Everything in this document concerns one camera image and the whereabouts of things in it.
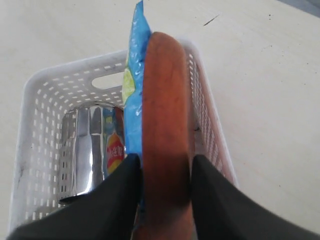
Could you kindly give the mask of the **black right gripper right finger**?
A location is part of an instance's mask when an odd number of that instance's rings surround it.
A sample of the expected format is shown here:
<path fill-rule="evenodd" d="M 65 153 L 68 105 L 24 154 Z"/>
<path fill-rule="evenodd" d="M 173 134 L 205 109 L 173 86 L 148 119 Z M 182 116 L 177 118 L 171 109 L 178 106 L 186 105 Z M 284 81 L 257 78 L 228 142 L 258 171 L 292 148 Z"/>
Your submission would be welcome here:
<path fill-rule="evenodd" d="M 263 208 L 232 185 L 204 155 L 192 161 L 191 201 L 200 240 L 318 240 L 320 235 Z"/>

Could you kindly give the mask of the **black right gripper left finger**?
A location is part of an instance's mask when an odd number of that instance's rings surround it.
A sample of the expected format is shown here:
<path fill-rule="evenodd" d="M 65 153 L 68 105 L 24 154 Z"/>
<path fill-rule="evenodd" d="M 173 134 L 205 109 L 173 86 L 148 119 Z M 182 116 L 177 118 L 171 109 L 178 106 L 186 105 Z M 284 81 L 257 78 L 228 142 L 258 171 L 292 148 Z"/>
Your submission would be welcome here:
<path fill-rule="evenodd" d="M 129 154 L 97 188 L 48 216 L 16 228 L 9 240 L 129 240 L 141 199 L 141 166 Z"/>

